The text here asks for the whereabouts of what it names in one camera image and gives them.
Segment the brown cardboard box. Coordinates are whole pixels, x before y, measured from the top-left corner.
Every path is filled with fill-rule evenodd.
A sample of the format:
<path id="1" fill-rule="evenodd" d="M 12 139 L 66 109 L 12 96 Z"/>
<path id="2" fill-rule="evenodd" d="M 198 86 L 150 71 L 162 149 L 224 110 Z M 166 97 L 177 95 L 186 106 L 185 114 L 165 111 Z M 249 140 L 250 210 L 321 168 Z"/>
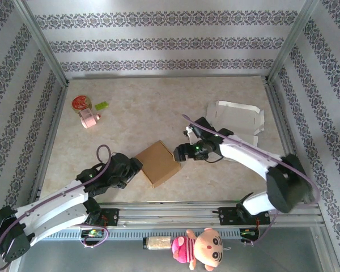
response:
<path id="1" fill-rule="evenodd" d="M 162 141 L 157 141 L 135 156 L 142 163 L 142 172 L 152 188 L 157 188 L 181 169 L 173 153 Z"/>

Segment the white and teal paper box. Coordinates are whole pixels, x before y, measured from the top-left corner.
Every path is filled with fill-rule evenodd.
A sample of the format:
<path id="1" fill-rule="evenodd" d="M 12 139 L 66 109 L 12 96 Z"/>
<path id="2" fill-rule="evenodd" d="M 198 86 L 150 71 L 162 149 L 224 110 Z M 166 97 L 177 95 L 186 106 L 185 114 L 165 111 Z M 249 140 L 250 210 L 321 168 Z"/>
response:
<path id="1" fill-rule="evenodd" d="M 210 102 L 206 119 L 217 131 L 233 131 L 242 140 L 258 146 L 258 134 L 264 131 L 264 110 L 247 104 L 228 101 Z"/>

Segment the pink plastic bottle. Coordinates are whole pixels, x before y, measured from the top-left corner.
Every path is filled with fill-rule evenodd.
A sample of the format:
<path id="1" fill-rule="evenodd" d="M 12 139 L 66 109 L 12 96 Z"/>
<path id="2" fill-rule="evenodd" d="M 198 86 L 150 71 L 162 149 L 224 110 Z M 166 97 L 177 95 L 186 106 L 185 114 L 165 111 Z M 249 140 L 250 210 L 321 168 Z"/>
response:
<path id="1" fill-rule="evenodd" d="M 79 112 L 80 121 L 85 129 L 88 129 L 97 124 L 101 115 L 93 113 L 90 108 L 86 108 Z"/>

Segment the small circuit board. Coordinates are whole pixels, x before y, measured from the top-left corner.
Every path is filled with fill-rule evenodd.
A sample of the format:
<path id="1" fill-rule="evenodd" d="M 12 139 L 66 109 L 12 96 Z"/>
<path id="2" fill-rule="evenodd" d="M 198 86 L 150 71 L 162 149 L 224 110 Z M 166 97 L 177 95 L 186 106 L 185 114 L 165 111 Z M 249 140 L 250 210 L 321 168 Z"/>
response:
<path id="1" fill-rule="evenodd" d="M 259 231 L 257 229 L 240 229 L 240 236 L 245 241 L 256 241 L 259 238 Z"/>
<path id="2" fill-rule="evenodd" d="M 104 237 L 104 231 L 99 229 L 84 229 L 81 231 L 81 238 L 100 239 Z"/>

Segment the red round tin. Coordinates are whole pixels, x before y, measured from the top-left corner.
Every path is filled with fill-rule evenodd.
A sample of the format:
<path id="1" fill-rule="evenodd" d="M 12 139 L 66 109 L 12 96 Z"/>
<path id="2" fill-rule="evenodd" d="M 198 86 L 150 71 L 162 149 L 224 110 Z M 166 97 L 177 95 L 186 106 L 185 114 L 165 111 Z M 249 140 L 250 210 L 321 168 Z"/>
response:
<path id="1" fill-rule="evenodd" d="M 87 108 L 91 109 L 92 104 L 88 96 L 79 95 L 72 100 L 71 107 L 75 113 L 79 113 L 80 111 L 85 110 Z"/>

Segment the beige small device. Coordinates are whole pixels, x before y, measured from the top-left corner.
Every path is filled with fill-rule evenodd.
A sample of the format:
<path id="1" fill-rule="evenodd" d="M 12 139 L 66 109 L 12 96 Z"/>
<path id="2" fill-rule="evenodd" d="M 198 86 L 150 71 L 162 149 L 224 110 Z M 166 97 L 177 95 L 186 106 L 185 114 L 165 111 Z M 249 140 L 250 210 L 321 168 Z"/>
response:
<path id="1" fill-rule="evenodd" d="M 145 250 L 167 250 L 172 247 L 170 236 L 151 236 L 144 237 L 142 241 Z"/>

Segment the pink plush doll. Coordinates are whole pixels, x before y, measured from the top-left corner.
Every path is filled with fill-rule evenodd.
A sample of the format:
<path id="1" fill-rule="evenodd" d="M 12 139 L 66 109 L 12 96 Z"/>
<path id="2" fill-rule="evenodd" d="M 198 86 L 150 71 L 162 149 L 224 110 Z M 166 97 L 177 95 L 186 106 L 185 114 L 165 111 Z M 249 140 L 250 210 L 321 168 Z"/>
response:
<path id="1" fill-rule="evenodd" d="M 199 235 L 187 229 L 185 235 L 172 241 L 173 258 L 179 263 L 188 264 L 190 270 L 194 270 L 200 262 L 206 271 L 213 271 L 221 263 L 223 251 L 222 238 L 213 228 L 205 228 Z"/>

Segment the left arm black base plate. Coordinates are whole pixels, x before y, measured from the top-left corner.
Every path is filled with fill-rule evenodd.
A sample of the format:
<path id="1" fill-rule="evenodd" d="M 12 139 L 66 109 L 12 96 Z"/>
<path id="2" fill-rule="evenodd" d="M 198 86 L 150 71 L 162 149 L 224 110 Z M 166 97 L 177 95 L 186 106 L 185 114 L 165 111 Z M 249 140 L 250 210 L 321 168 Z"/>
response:
<path id="1" fill-rule="evenodd" d="M 115 227 L 118 224 L 119 209 L 100 209 L 89 214 L 85 224 L 102 227 Z"/>

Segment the aluminium rail beam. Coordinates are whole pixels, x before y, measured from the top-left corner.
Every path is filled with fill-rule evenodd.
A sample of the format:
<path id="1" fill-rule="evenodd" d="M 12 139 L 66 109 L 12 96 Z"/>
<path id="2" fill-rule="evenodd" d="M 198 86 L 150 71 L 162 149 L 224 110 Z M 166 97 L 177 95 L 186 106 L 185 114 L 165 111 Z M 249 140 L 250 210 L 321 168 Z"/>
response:
<path id="1" fill-rule="evenodd" d="M 220 227 L 218 208 L 235 207 L 234 202 L 119 202 L 102 203 L 105 209 L 119 209 L 118 228 L 202 228 Z M 288 214 L 269 212 L 274 227 L 324 227 L 317 205 L 294 209 Z"/>

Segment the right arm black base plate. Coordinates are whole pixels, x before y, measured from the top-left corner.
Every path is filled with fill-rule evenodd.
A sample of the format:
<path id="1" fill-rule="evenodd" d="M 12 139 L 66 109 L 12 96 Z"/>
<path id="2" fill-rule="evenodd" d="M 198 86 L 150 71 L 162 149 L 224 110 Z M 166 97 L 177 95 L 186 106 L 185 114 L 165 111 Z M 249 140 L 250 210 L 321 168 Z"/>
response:
<path id="1" fill-rule="evenodd" d="M 269 225 L 271 222 L 266 212 L 250 215 L 240 207 L 220 207 L 218 208 L 218 215 L 221 226 Z"/>

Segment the aluminium side rail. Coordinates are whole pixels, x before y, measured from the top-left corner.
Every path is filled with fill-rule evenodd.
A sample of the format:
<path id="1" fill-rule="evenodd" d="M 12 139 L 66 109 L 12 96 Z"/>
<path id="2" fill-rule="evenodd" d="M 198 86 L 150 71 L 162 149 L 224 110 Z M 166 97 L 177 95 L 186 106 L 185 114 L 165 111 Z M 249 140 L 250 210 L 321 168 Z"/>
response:
<path id="1" fill-rule="evenodd" d="M 56 137 L 58 125 L 59 125 L 61 114 L 63 111 L 63 105 L 66 99 L 68 86 L 69 86 L 69 81 L 67 81 L 65 86 L 62 87 L 62 90 L 57 97 L 56 107 L 52 114 L 50 127 L 46 135 L 45 145 L 43 147 L 43 150 L 40 156 L 39 165 L 35 173 L 34 183 L 31 187 L 31 191 L 28 197 L 28 203 L 32 203 L 35 200 L 37 200 L 38 194 L 40 194 L 41 188 L 43 186 L 46 171 L 48 169 L 50 155 L 52 153 L 54 140 Z"/>
<path id="2" fill-rule="evenodd" d="M 307 177 L 300 160 L 295 155 L 291 135 L 287 131 L 287 124 L 273 87 L 267 83 L 264 76 L 262 83 L 284 150 L 284 155 L 276 160 L 275 165 L 271 166 L 266 174 L 268 196 L 277 204 L 281 204 L 279 211 L 282 213 L 289 213 L 293 209 L 307 209 L 316 200 L 312 193 L 318 192 L 317 187 Z"/>

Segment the aluminium frame post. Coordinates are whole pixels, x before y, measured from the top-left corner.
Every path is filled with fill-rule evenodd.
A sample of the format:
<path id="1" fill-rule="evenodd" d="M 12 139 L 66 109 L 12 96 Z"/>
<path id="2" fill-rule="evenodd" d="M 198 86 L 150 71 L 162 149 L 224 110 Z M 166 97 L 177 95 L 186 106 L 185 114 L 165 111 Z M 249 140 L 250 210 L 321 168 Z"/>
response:
<path id="1" fill-rule="evenodd" d="M 291 27 L 288 36 L 286 37 L 266 77 L 267 84 L 271 84 L 274 81 L 275 77 L 279 73 L 279 70 L 282 68 L 282 65 L 286 61 L 288 54 L 297 42 L 298 37 L 302 33 L 303 28 L 311 17 L 319 1 L 320 0 L 305 0 L 300 12 L 298 13 L 298 16 L 295 19 L 293 26 Z"/>
<path id="2" fill-rule="evenodd" d="M 53 70 L 55 76 L 59 80 L 61 86 L 68 85 L 68 79 L 63 72 L 63 69 L 58 62 L 49 42 L 47 41 L 43 31 L 41 30 L 34 14 L 30 10 L 30 7 L 26 0 L 12 0 L 15 8 L 23 19 L 29 29 L 33 39 L 35 40 L 37 46 L 42 51 L 45 59 L 47 60 L 50 68 Z"/>

